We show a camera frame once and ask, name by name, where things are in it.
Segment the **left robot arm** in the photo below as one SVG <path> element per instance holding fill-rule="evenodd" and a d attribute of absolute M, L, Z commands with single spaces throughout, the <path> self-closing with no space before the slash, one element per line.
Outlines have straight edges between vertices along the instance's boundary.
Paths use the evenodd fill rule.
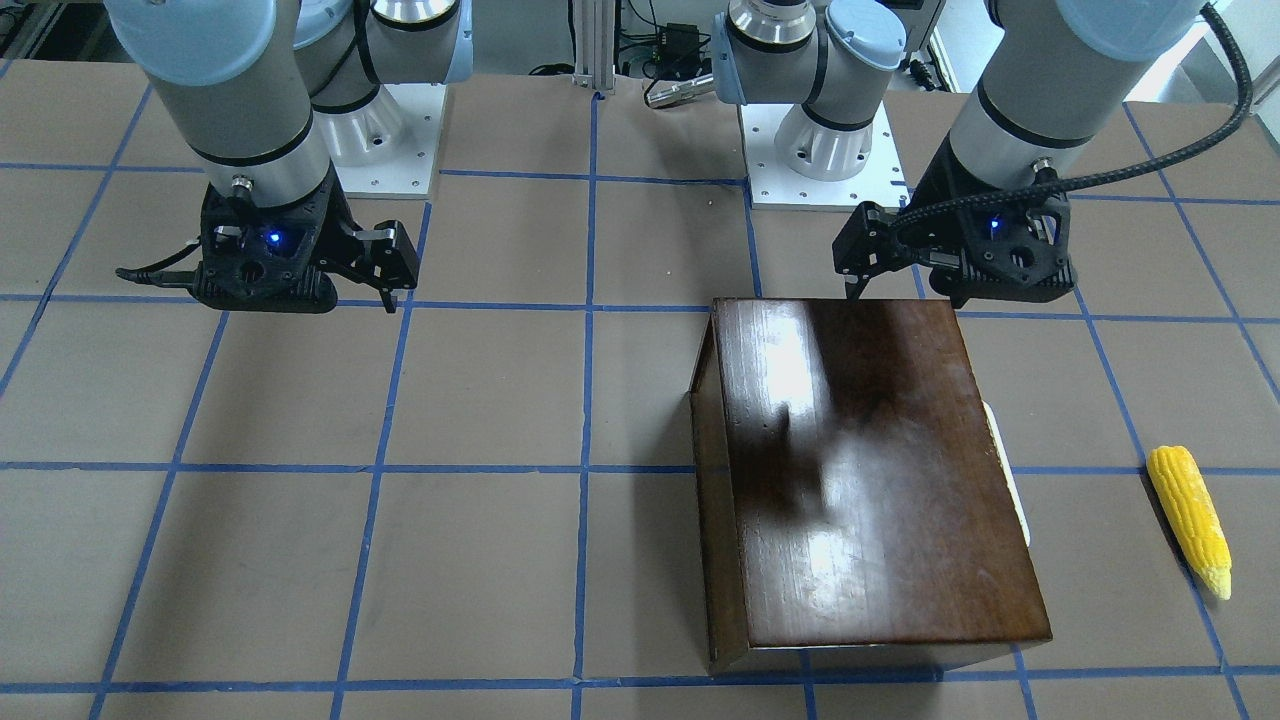
<path fill-rule="evenodd" d="M 991 1 L 1004 32 L 909 204 L 863 201 L 835 238 L 835 270 L 859 299 L 888 272 L 931 269 L 955 307 L 972 299 L 1047 304 L 1071 293 L 1068 195 L 1143 176 L 1068 170 L 1155 60 L 1192 27 L 1198 1 Z M 721 101 L 783 104 L 780 142 L 817 174 L 817 142 L 860 158 L 906 50 L 878 1 L 731 1 L 712 26 Z"/>

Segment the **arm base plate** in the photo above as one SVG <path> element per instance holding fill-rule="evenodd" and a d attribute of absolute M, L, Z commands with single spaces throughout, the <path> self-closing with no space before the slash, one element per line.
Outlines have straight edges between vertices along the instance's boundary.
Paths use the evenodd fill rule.
<path fill-rule="evenodd" d="M 886 106 L 855 131 L 819 127 L 794 105 L 739 109 L 751 201 L 781 210 L 901 208 L 910 196 Z"/>
<path fill-rule="evenodd" d="M 384 85 L 364 108 L 316 115 L 347 197 L 431 197 L 448 91 L 445 85 Z"/>

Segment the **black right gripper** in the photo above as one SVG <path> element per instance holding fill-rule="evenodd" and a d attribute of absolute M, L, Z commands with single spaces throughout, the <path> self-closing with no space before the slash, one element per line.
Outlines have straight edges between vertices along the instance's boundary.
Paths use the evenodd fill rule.
<path fill-rule="evenodd" d="M 212 186 L 200 214 L 202 259 L 191 295 L 224 311 L 329 313 L 333 275 L 366 284 L 396 314 L 394 292 L 419 284 L 420 258 L 399 220 L 358 231 L 334 168 L 301 200 L 259 208 Z"/>

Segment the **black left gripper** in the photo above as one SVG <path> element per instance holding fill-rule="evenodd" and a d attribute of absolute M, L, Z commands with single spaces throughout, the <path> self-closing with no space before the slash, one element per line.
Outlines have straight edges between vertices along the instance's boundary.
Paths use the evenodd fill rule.
<path fill-rule="evenodd" d="M 961 208 L 891 229 L 896 213 L 860 202 L 833 240 L 833 268 L 856 301 L 870 281 L 927 260 L 934 292 L 961 307 L 970 299 L 1048 304 L 1076 287 L 1068 251 L 1065 193 Z"/>

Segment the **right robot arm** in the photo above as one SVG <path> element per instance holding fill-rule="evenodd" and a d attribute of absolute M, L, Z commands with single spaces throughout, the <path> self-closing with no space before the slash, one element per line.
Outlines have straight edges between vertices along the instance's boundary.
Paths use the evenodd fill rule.
<path fill-rule="evenodd" d="M 394 88 L 444 87 L 474 68 L 467 1 L 109 1 L 116 40 L 145 72 L 207 176 L 198 234 L 116 275 L 233 313 L 321 314 L 334 278 L 387 313 L 419 283 L 398 220 L 370 229 L 343 187 L 356 168 L 426 179 L 422 119 Z"/>

